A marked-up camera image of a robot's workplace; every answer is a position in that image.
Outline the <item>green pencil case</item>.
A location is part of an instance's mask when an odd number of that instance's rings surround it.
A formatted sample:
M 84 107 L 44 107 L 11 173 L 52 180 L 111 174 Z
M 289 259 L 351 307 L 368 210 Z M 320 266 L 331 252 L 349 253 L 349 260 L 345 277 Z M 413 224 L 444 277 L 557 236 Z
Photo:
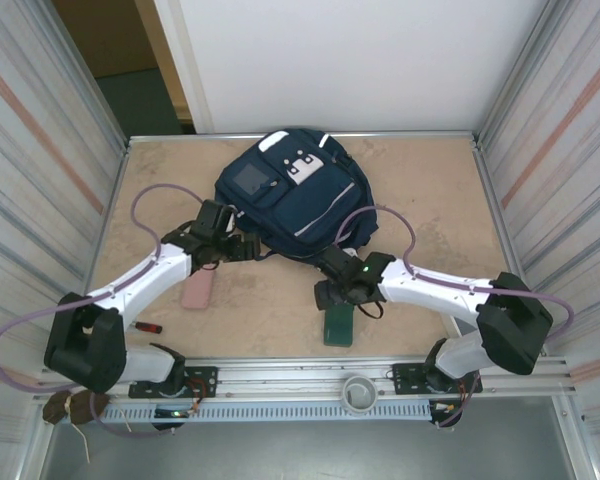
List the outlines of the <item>green pencil case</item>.
M 326 346 L 349 348 L 353 344 L 354 307 L 337 305 L 325 311 L 323 343 Z

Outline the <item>pink eraser block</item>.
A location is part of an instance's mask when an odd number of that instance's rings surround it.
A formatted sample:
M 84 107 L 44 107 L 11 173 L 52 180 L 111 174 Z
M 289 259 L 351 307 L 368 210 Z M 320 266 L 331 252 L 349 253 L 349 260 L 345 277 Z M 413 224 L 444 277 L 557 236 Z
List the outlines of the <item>pink eraser block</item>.
M 204 310 L 208 307 L 215 272 L 199 270 L 189 277 L 183 285 L 181 306 L 189 310 Z

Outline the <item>navy blue backpack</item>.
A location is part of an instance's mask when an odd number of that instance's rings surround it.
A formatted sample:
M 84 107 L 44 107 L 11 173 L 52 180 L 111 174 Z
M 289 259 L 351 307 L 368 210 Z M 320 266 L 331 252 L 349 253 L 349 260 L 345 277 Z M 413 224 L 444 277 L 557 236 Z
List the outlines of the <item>navy blue backpack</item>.
M 343 145 L 326 132 L 283 128 L 268 133 L 227 165 L 215 199 L 244 212 L 237 226 L 287 258 L 314 264 L 335 239 L 365 246 L 378 230 L 367 176 Z

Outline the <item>grey round plastic cup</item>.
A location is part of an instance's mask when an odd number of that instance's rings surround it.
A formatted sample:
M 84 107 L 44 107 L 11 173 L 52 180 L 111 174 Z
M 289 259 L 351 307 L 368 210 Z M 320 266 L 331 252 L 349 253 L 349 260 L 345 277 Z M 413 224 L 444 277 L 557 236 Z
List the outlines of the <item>grey round plastic cup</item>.
M 366 414 L 372 410 L 377 400 L 378 390 L 370 378 L 356 375 L 344 382 L 341 390 L 341 403 L 350 414 Z

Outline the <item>white grey flat device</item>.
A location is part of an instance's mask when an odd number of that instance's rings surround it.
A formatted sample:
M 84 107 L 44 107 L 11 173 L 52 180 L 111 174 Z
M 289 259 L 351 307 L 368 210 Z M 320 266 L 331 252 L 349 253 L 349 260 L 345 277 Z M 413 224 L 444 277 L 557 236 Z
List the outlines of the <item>white grey flat device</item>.
M 442 316 L 442 324 L 448 339 L 459 338 L 477 330 L 473 325 L 449 315 Z

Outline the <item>ribbed translucent side panel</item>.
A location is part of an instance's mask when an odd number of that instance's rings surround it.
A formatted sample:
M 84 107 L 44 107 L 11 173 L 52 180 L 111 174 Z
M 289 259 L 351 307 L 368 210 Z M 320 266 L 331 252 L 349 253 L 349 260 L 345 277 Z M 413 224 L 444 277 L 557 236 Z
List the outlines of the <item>ribbed translucent side panel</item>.
M 0 327 L 87 285 L 125 151 L 51 0 L 0 0 Z M 28 403 L 0 381 L 0 450 Z
M 600 0 L 552 1 L 480 140 L 528 282 L 575 310 L 550 349 L 600 453 Z

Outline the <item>brown cloth bundle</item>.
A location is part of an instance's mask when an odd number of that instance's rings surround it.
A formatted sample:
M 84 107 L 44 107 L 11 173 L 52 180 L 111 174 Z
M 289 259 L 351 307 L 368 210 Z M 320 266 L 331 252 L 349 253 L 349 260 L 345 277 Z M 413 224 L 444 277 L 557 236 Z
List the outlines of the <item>brown cloth bundle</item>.
M 42 419 L 56 425 L 68 418 L 74 425 L 83 425 L 100 417 L 110 403 L 107 394 L 82 390 L 71 393 L 68 390 L 54 393 L 43 406 Z

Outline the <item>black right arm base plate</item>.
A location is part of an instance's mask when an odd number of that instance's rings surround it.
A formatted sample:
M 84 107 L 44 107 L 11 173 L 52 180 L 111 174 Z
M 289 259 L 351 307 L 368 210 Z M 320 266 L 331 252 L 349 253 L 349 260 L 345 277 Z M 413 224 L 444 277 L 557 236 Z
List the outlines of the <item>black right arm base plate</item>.
M 398 395 L 415 394 L 459 394 L 460 387 L 466 391 L 474 388 L 475 393 L 483 391 L 481 380 L 475 380 L 473 373 L 461 379 L 447 376 L 435 366 L 425 363 L 396 363 L 391 367 L 390 379 Z

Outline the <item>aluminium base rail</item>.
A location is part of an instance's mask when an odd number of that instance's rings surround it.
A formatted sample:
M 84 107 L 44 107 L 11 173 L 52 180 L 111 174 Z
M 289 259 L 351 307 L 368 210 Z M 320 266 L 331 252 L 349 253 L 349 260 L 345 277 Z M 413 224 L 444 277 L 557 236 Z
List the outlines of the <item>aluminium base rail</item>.
M 392 366 L 420 363 L 422 356 L 302 357 L 302 358 L 190 358 L 188 367 L 218 369 L 218 400 L 333 399 L 344 381 L 354 375 L 373 380 L 386 397 L 395 390 Z M 539 397 L 576 393 L 566 360 L 542 357 L 532 374 L 518 376 L 499 367 L 481 371 L 481 397 Z

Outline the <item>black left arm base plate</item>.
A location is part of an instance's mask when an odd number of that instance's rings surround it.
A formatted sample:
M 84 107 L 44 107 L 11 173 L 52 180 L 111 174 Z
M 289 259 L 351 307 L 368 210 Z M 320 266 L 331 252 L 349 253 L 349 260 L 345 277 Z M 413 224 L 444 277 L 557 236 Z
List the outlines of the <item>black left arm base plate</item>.
M 128 389 L 132 399 L 214 398 L 219 369 L 215 366 L 185 366 L 161 383 L 138 381 Z

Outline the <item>aluminium table edge rail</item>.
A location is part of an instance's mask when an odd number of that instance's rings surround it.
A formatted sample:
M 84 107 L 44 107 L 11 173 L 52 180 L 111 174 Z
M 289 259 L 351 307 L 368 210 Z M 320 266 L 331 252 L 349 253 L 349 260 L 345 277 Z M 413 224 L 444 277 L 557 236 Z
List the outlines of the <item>aluminium table edge rail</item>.
M 147 142 L 168 142 L 168 141 L 193 141 L 193 140 L 257 140 L 266 134 L 260 133 L 240 133 L 240 134 L 196 134 L 196 135 L 143 135 L 131 136 L 129 145 L 134 143 Z M 441 138 L 468 138 L 473 140 L 475 134 L 468 130 L 410 130 L 410 131 L 378 131 L 378 132 L 330 132 L 329 135 L 341 138 L 420 138 L 420 137 L 441 137 Z

